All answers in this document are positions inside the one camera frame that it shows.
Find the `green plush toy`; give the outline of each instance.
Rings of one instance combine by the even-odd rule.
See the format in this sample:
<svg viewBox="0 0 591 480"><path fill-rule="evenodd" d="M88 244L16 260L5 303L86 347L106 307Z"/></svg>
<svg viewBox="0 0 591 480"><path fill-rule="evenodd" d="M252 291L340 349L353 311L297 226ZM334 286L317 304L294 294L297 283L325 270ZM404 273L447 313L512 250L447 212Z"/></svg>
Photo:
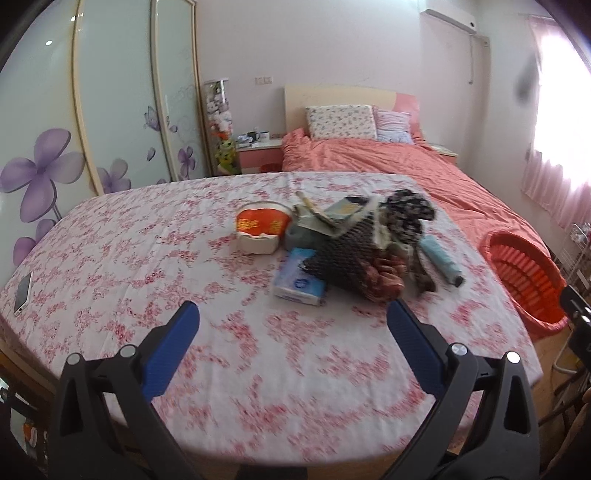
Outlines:
<svg viewBox="0 0 591 480"><path fill-rule="evenodd" d="M217 148L216 160L219 163L217 170L220 175L237 175L240 169L236 164L236 146L234 140L224 140Z"/></svg>

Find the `white smartphone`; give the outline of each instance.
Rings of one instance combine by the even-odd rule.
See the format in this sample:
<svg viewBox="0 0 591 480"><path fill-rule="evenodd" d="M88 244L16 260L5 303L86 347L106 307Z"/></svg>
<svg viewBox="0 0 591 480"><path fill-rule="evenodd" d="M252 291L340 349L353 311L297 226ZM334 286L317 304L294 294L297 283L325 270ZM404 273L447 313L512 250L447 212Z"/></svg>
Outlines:
<svg viewBox="0 0 591 480"><path fill-rule="evenodd" d="M14 298L14 315L21 313L23 308L27 306L27 303L29 303L32 279L33 272L29 272L29 274L18 284L17 295Z"/></svg>

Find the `pink drawer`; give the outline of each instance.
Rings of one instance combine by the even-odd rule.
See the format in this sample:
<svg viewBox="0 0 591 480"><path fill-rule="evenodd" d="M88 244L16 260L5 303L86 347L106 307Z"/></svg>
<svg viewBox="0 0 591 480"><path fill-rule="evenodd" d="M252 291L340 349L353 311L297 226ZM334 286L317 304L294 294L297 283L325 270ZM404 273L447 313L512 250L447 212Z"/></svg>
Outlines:
<svg viewBox="0 0 591 480"><path fill-rule="evenodd" d="M281 171L283 150L264 148L261 150L238 152L242 173L260 173L261 171Z"/></svg>

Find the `red floral pattern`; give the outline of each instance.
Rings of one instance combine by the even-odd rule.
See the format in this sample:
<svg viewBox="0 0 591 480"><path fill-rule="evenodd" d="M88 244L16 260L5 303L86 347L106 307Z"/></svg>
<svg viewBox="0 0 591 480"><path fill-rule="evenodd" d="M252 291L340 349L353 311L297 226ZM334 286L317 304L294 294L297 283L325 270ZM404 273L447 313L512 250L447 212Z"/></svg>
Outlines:
<svg viewBox="0 0 591 480"><path fill-rule="evenodd" d="M236 211L253 200L292 205L302 190L327 206L347 194L400 188L421 192L394 175L278 173L89 200L58 222L9 280L0 334L57 376L68 354L113 355L191 300L199 305L199 332L166 393L153 400L186 450L292 464L400 450L433 399L388 332L385 306L336 288L319 307L278 299L271 285L285 252L245 255L235 242ZM405 294L413 312L480 355L514 349L537 380L535 350L483 258L441 209L428 231L462 266L466 282L451 287L434 273L437 293ZM14 316L18 283L31 270L31 301ZM471 402L458 441L475 411Z"/></svg>

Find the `metal bolt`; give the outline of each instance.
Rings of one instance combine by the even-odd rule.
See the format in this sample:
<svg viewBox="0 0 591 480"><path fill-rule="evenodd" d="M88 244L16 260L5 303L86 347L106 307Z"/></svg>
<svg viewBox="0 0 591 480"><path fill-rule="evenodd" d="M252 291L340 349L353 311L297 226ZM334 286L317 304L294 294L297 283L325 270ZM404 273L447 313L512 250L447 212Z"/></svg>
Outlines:
<svg viewBox="0 0 591 480"><path fill-rule="evenodd" d="M71 355L68 355L68 358L66 359L66 362L68 362L68 365L76 365L79 361L80 361L80 354L79 353L73 353Z"/></svg>
<svg viewBox="0 0 591 480"><path fill-rule="evenodd" d="M121 347L121 350L119 350L119 354L123 358L129 358L135 355L136 350L137 349L135 345L124 345L123 347Z"/></svg>
<svg viewBox="0 0 591 480"><path fill-rule="evenodd" d="M461 343L454 343L452 345L452 352L457 356L464 356L468 353L468 348L466 348L466 345L462 345Z"/></svg>
<svg viewBox="0 0 591 480"><path fill-rule="evenodd" d="M512 364L518 364L521 360L521 357L517 352L507 352L507 360Z"/></svg>

